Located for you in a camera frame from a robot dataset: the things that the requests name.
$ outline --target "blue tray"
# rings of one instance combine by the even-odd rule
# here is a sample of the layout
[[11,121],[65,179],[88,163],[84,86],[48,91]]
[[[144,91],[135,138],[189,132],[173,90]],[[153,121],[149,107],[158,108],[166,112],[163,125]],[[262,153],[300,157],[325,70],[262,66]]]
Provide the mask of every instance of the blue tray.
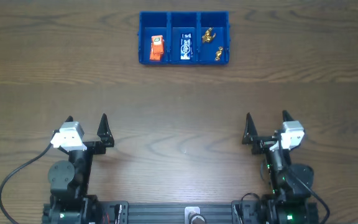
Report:
[[[222,12],[140,12],[139,15],[139,62],[145,65],[224,65],[230,58],[229,13]],[[211,43],[202,43],[201,36],[213,27],[216,33]],[[181,34],[191,33],[193,56],[180,59]],[[163,35],[165,53],[160,62],[150,61],[150,45],[153,35]],[[223,47],[220,61],[215,53]]]

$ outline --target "brown wood surface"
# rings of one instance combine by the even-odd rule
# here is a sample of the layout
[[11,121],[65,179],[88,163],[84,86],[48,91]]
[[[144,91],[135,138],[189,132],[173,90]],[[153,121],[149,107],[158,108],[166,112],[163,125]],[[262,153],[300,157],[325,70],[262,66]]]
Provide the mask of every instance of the brown wood surface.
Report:
[[[193,10],[230,12],[229,65],[140,65],[139,11]],[[68,115],[96,139],[106,113],[116,147],[94,158],[89,185],[101,200],[266,194],[241,135],[247,112],[271,134],[283,109],[306,128],[292,158],[314,168],[329,223],[358,222],[358,0],[0,1],[0,183]],[[18,222],[40,222],[61,159],[51,150],[7,183]]]

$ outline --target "gold candy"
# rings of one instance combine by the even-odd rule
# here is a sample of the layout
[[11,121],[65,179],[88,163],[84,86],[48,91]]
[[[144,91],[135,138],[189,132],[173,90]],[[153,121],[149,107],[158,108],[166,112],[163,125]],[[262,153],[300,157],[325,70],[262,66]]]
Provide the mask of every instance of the gold candy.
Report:
[[211,43],[212,40],[216,37],[216,33],[214,33],[214,35],[211,36],[211,32],[212,32],[212,27],[209,28],[208,30],[205,31],[205,35],[202,36],[203,38],[203,43],[207,42],[207,43]]
[[216,52],[215,60],[221,60],[222,54],[223,54],[223,47],[219,47],[219,50]]

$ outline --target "wooden tabletop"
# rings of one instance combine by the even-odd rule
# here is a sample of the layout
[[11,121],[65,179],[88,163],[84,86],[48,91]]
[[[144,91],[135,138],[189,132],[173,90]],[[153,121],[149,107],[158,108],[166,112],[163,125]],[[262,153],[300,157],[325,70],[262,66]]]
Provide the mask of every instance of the wooden tabletop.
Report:
[[[139,11],[229,11],[229,64],[139,64]],[[328,222],[358,222],[358,0],[0,1],[0,183],[68,115],[95,140],[106,113],[116,147],[94,157],[89,193],[100,200],[268,194],[263,157],[241,137],[247,112],[269,135],[282,110],[306,129],[291,157],[314,169]],[[48,170],[63,159],[52,149],[7,183],[18,222],[40,222]]]

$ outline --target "blue and white package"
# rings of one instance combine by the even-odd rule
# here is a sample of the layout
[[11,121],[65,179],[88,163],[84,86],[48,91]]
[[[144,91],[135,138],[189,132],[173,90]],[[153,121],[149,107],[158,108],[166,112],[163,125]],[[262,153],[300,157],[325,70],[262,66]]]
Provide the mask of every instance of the blue and white package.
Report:
[[181,34],[180,38],[180,59],[190,60],[193,56],[193,46],[191,44],[191,33]]

